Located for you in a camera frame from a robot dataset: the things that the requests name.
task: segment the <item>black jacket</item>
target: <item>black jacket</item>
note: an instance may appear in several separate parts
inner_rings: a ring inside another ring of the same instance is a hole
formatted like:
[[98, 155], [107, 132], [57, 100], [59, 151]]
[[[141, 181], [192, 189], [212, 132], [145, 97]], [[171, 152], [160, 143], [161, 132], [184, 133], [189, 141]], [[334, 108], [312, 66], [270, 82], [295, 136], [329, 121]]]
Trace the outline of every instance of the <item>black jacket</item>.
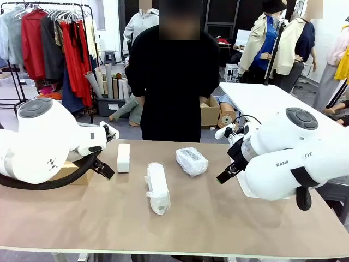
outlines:
[[199, 97], [219, 85], [218, 45], [204, 31], [200, 40], [159, 38], [159, 26], [140, 34], [125, 70], [134, 96], [145, 96], [143, 139], [200, 142]]

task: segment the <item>beige jacket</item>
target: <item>beige jacket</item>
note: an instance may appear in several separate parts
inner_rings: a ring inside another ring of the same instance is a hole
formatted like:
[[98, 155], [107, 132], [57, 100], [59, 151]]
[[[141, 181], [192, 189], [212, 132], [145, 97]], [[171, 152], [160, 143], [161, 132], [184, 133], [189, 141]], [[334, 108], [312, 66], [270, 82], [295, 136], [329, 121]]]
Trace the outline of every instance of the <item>beige jacket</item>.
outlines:
[[249, 40], [247, 41], [244, 53], [240, 61], [238, 73], [243, 74], [247, 71], [256, 55], [261, 51], [267, 35], [267, 16], [262, 14], [255, 22], [255, 26], [251, 30]]
[[302, 34], [304, 26], [305, 21], [297, 18], [285, 28], [281, 35], [278, 53], [276, 53], [272, 74], [270, 76], [271, 78], [273, 78], [275, 70], [280, 75], [288, 75], [290, 73], [294, 60], [296, 59], [296, 54], [294, 52], [296, 43]]

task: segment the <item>bubble wrap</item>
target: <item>bubble wrap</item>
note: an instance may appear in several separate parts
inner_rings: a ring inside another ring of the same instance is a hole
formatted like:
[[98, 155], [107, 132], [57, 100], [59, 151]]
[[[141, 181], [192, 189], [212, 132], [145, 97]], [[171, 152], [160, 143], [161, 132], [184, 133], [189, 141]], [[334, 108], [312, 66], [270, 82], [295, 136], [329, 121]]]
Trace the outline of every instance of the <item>bubble wrap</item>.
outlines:
[[147, 197], [150, 197], [152, 210], [162, 216], [171, 205], [163, 165], [150, 163], [145, 179], [149, 187]]
[[208, 160], [193, 147], [176, 150], [176, 161], [190, 177], [198, 176], [208, 168]]

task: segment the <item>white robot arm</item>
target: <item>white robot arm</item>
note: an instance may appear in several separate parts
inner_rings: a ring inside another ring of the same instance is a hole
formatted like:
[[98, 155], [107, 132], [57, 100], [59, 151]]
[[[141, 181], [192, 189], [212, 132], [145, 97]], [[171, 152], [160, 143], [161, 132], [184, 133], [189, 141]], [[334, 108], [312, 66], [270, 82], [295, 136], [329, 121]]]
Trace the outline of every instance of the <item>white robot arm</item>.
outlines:
[[321, 139], [317, 130], [313, 115], [299, 108], [279, 112], [261, 126], [248, 123], [243, 138], [229, 135], [235, 139], [228, 152], [234, 162], [218, 180], [225, 183], [244, 170], [248, 187], [258, 197], [278, 200], [296, 195], [298, 207], [308, 210], [309, 188], [349, 175], [348, 129], [330, 139]]
[[[108, 139], [119, 133], [104, 122], [100, 126], [79, 126], [59, 102], [39, 98], [19, 108], [19, 132], [0, 130], [0, 174], [41, 184], [53, 178], [65, 161], [78, 161], [106, 148]], [[95, 160], [102, 175], [113, 171]]]

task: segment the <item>table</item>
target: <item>table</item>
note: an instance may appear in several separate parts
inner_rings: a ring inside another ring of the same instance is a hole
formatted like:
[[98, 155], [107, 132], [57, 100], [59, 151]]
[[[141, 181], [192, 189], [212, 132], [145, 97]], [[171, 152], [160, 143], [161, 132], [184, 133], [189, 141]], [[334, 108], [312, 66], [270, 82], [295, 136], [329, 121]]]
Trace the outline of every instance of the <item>table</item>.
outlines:
[[[262, 123], [274, 117], [280, 110], [301, 108], [315, 116], [318, 120], [318, 128], [321, 133], [329, 134], [329, 132], [341, 132], [345, 130], [343, 126], [277, 86], [220, 83], [220, 87], [242, 114], [254, 116]], [[249, 122], [256, 122], [251, 117], [246, 117], [246, 119]]]
[[[177, 254], [212, 257], [349, 257], [349, 234], [312, 191], [303, 212], [295, 198], [247, 198], [237, 180], [220, 185], [228, 145], [114, 140], [100, 159], [116, 170], [119, 143], [129, 143], [129, 174], [111, 181], [94, 174], [88, 186], [25, 191], [0, 186], [0, 248], [62, 253]], [[175, 149], [197, 148], [206, 173], [189, 178]], [[171, 208], [161, 217], [149, 206], [148, 163], [164, 165]]]

